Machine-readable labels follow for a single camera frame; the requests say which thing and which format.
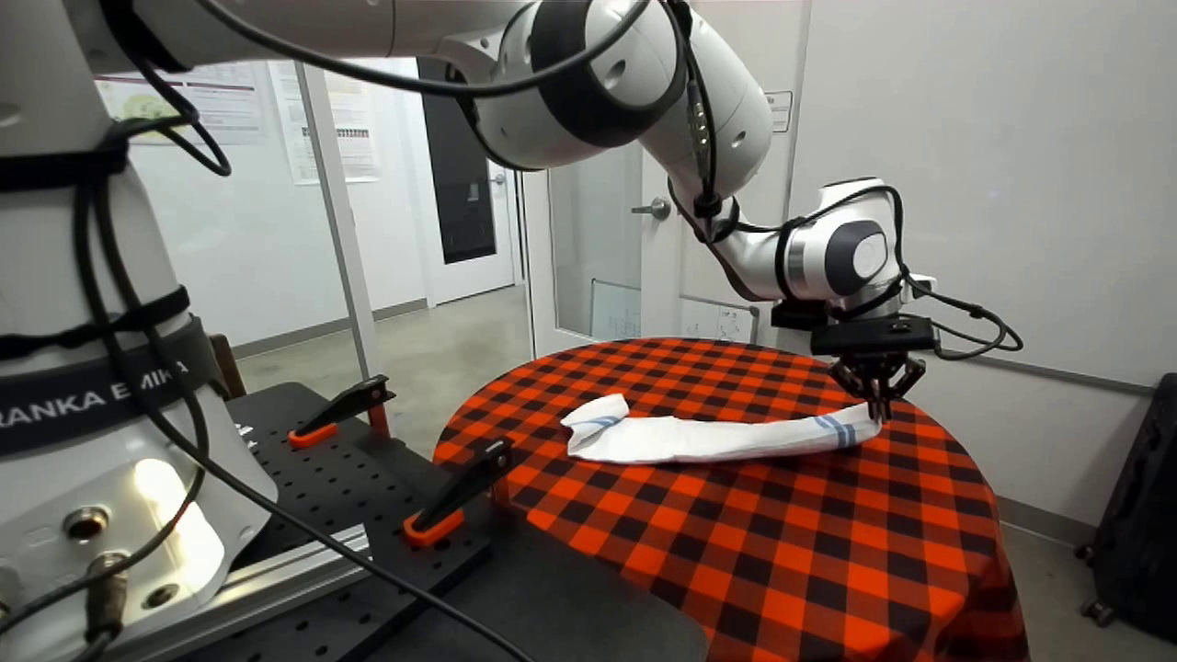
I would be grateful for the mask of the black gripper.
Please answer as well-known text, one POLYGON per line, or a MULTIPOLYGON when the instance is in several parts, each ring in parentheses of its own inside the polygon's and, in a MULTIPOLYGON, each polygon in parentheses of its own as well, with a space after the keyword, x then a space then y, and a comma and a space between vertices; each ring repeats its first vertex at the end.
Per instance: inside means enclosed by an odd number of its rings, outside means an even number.
MULTIPOLYGON (((872 315, 872 320, 845 320, 819 329, 808 340, 816 358, 842 358, 833 363, 837 383, 872 402, 877 383, 872 370, 857 358, 884 358, 884 352, 910 352, 910 350, 936 350, 936 329, 926 315, 872 315)), ((926 377, 925 359, 907 358, 907 363, 884 380, 877 417, 888 420, 892 410, 926 377)))

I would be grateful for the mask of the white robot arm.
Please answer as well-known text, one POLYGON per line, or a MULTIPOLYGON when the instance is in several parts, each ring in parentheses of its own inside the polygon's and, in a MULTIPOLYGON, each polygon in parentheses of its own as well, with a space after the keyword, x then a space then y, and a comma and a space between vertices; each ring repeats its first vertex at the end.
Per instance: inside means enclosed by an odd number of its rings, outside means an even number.
POLYGON ((768 102, 685 0, 0 0, 0 576, 5 662, 62 662, 192 619, 260 532, 278 483, 213 402, 151 201, 141 133, 97 80, 301 58, 366 77, 430 55, 491 156, 571 166, 636 145, 752 303, 892 315, 903 260, 853 188, 815 228, 767 231, 737 190, 768 102))

